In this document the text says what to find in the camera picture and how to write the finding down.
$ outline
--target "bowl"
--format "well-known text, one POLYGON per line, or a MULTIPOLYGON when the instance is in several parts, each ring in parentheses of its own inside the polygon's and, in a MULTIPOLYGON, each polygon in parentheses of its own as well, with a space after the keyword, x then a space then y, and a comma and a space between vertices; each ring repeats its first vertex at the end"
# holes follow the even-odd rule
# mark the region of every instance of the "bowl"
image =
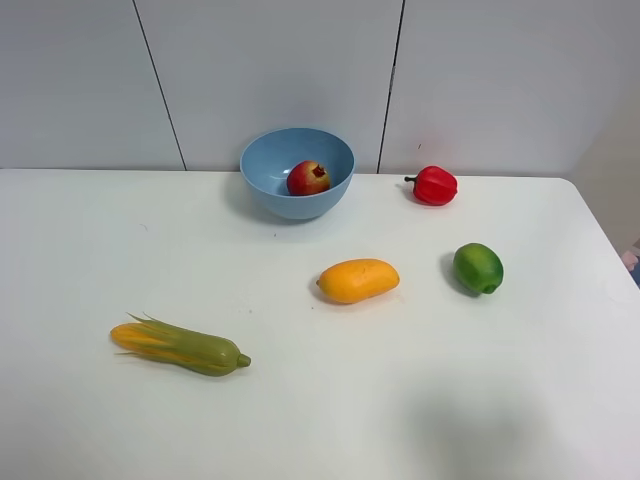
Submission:
POLYGON ((354 169, 353 152, 345 142, 312 128, 267 133, 251 142, 240 159, 240 171, 255 201, 291 220, 308 220, 331 210, 346 192, 354 169), (305 160, 325 167, 331 188, 315 195, 289 195, 287 176, 305 160))

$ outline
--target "corn husk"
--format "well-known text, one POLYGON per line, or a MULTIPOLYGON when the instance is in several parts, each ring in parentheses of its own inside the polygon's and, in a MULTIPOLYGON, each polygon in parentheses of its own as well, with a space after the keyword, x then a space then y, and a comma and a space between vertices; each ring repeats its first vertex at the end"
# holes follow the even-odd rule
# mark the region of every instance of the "corn husk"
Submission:
POLYGON ((215 377, 251 364, 251 359, 240 353, 231 340, 175 327, 152 317, 129 315, 138 323, 125 323, 111 330, 111 339, 129 350, 128 355, 215 377))

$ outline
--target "lime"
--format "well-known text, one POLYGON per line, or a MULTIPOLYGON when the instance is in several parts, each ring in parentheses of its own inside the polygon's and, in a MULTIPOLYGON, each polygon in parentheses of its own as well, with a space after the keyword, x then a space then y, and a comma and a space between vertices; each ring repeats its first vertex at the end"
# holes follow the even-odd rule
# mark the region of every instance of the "lime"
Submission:
POLYGON ((502 283, 504 268, 498 255, 486 245, 469 243, 453 257, 460 283, 477 293, 493 293, 502 283))

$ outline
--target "white wall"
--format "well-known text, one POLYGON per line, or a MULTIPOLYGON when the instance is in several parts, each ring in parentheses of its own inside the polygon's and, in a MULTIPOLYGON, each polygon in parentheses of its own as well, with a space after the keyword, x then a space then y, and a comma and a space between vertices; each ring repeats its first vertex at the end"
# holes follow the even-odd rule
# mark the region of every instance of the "white wall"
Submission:
POLYGON ((317 127, 375 172, 402 0, 138 0, 189 169, 317 127))
POLYGON ((131 0, 4 0, 0 65, 0 167, 183 168, 131 0))
POLYGON ((618 252, 640 238, 640 86, 569 178, 618 252))
POLYGON ((382 172, 564 175, 637 70, 638 0, 407 0, 382 172))

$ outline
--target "yellow mango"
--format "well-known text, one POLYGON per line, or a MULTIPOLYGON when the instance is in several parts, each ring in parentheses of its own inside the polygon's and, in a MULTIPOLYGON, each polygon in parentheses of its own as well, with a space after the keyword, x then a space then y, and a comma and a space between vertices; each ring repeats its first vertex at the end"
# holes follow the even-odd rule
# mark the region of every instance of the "yellow mango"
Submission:
POLYGON ((325 270, 316 282, 327 297, 338 303, 356 303, 388 292, 399 283, 395 268, 373 258, 338 263, 325 270))

